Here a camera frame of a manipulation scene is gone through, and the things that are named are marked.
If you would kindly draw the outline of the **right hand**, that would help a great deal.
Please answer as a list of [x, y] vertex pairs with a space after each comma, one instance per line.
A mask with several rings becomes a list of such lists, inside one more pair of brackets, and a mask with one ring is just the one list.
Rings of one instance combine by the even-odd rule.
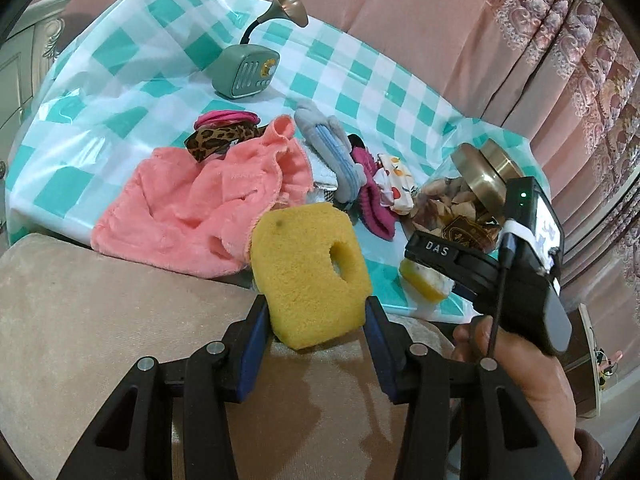
[[[494, 320], [474, 318], [454, 329], [452, 357], [473, 362], [486, 356]], [[526, 339], [498, 330], [494, 359], [521, 388], [551, 439], [574, 474], [582, 461], [582, 450], [575, 440], [576, 405], [570, 383], [558, 359], [543, 354]]]

